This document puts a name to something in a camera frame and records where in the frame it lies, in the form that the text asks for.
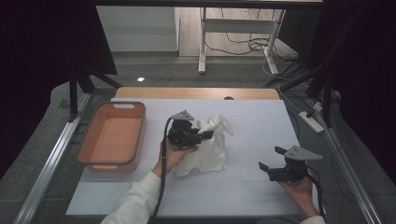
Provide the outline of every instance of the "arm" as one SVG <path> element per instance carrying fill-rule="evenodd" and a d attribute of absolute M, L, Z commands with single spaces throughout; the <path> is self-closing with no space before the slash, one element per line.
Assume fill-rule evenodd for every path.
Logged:
<path fill-rule="evenodd" d="M 325 223 L 312 202 L 312 182 L 304 178 L 297 183 L 278 182 L 288 193 L 291 200 L 297 205 L 303 215 L 301 224 Z"/>
<path fill-rule="evenodd" d="M 183 150 L 177 150 L 167 141 L 166 150 L 166 173 L 178 165 L 178 163 L 189 153 L 198 150 L 198 147 L 190 147 Z M 134 182 L 128 191 L 121 197 L 119 202 L 102 221 L 102 224 L 146 224 L 149 221 L 149 215 L 153 212 L 157 204 L 158 194 L 161 184 L 161 160 L 146 176 L 139 182 Z"/>

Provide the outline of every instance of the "orange plastic bin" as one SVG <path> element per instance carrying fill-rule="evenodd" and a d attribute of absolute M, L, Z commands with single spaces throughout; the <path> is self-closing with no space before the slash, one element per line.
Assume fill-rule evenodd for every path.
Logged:
<path fill-rule="evenodd" d="M 134 171 L 146 123 L 146 107 L 140 102 L 101 103 L 78 151 L 78 161 L 92 171 Z"/>

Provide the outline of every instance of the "crumpled fabric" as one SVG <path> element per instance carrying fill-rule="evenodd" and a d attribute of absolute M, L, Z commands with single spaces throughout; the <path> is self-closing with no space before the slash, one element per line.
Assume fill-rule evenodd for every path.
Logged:
<path fill-rule="evenodd" d="M 214 131 L 211 139 L 204 140 L 196 152 L 186 157 L 173 169 L 177 176 L 187 175 L 194 168 L 201 172 L 220 172 L 227 167 L 224 131 L 234 134 L 233 125 L 220 113 L 208 120 L 197 120 L 199 133 Z"/>

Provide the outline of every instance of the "white sweater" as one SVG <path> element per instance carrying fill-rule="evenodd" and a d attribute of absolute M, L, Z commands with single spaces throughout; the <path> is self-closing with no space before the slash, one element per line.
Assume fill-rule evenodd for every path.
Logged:
<path fill-rule="evenodd" d="M 147 224 L 149 215 L 154 211 L 160 193 L 161 179 L 148 171 L 139 182 L 134 182 L 120 198 L 113 211 L 102 224 Z M 324 224 L 321 216 L 311 217 L 300 224 Z"/>

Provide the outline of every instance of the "white power strip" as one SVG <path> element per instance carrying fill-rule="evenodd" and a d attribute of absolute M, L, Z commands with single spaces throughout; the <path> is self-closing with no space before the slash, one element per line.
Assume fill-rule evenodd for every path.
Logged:
<path fill-rule="evenodd" d="M 315 131 L 315 133 L 321 133 L 321 132 L 323 132 L 323 130 L 324 130 L 323 127 L 320 126 L 320 124 L 318 124 L 317 121 L 314 120 L 312 117 L 311 117 L 311 118 L 308 118 L 308 117 L 306 116 L 306 112 L 305 112 L 305 111 L 303 111 L 303 112 L 301 112 L 300 114 L 298 114 L 298 116 L 300 116 L 300 118 L 301 118 L 303 121 L 305 121 L 305 123 L 308 124 L 309 127 L 311 127 L 311 128 Z"/>

